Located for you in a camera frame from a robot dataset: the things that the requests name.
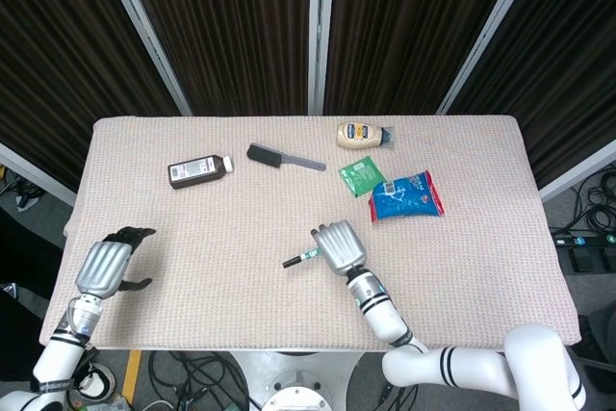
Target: black curtain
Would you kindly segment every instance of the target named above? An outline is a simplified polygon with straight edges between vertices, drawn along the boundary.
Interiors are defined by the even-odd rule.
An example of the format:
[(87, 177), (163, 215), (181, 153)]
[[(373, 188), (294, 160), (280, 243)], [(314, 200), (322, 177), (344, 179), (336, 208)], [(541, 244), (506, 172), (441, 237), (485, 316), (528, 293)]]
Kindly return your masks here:
[(199, 116), (303, 115), (309, 0), (142, 0)]
[(516, 0), (449, 112), (515, 116), (540, 188), (616, 140), (616, 0)]
[(324, 112), (434, 114), (496, 0), (333, 0)]
[(101, 117), (178, 111), (119, 0), (0, 0), (0, 142), (72, 190)]

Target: yellow floor tape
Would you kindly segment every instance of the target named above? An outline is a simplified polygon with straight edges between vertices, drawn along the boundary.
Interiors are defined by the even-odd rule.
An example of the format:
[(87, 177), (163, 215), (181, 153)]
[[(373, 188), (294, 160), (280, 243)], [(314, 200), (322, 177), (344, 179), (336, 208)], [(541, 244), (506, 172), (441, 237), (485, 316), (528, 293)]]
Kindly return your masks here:
[(124, 375), (124, 387), (122, 394), (129, 404), (133, 404), (135, 396), (135, 386), (137, 385), (137, 376), (139, 375), (139, 363), (141, 361), (141, 350), (131, 350), (128, 355), (128, 363), (126, 364), (126, 374)]

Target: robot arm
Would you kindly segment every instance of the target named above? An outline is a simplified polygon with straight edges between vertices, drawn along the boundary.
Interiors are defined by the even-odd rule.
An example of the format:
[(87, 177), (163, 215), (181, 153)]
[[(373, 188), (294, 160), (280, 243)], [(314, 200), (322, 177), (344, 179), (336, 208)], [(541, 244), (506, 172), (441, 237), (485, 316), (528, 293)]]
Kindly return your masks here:
[(35, 365), (37, 393), (8, 394), (0, 399), (0, 411), (64, 410), (65, 392), (72, 389), (75, 369), (102, 314), (101, 302), (117, 291), (137, 291), (151, 283), (151, 279), (130, 283), (122, 277), (135, 249), (155, 232), (125, 227), (92, 247), (76, 280), (81, 295), (69, 302)]
[(366, 249), (346, 221), (321, 225), (312, 235), (327, 265), (347, 277), (347, 287), (376, 337), (394, 347), (383, 358), (387, 380), (398, 387), (431, 383), (517, 398), (522, 411), (579, 410), (586, 394), (558, 335), (522, 325), (504, 339), (504, 354), (481, 348), (428, 351), (417, 340), (390, 295), (368, 269)]

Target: textured fabric mat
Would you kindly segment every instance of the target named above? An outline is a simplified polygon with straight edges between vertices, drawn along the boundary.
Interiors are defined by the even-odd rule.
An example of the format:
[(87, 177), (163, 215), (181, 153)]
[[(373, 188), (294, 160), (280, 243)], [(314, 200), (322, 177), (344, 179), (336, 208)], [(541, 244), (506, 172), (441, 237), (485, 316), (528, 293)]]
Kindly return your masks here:
[[(335, 144), (346, 117), (119, 117), (96, 123), (56, 290), (46, 342), (96, 241), (152, 227), (126, 279), (139, 293), (104, 302), (92, 337), (119, 348), (384, 349), (344, 278), (315, 259), (281, 263), (314, 247), (310, 230), (348, 219), (416, 336), (430, 347), (500, 347), (525, 322), (579, 339), (576, 309), (558, 267), (515, 119), (509, 116), (354, 117), (395, 126), (394, 148)], [(327, 164), (280, 169), (246, 158), (258, 142)], [(221, 180), (175, 191), (167, 165), (231, 156)], [(338, 174), (370, 155), (389, 179), (430, 169), (442, 217), (371, 224), (369, 194), (353, 198)]]

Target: white bottle cap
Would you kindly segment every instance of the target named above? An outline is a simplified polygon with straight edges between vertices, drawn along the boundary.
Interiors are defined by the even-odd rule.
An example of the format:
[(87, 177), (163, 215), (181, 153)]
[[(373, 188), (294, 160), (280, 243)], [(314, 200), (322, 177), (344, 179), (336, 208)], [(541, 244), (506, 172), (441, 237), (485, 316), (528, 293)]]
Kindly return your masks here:
[(231, 158), (230, 157), (224, 156), (222, 158), (222, 163), (224, 164), (224, 169), (227, 171), (227, 173), (233, 171), (233, 164), (231, 164)]

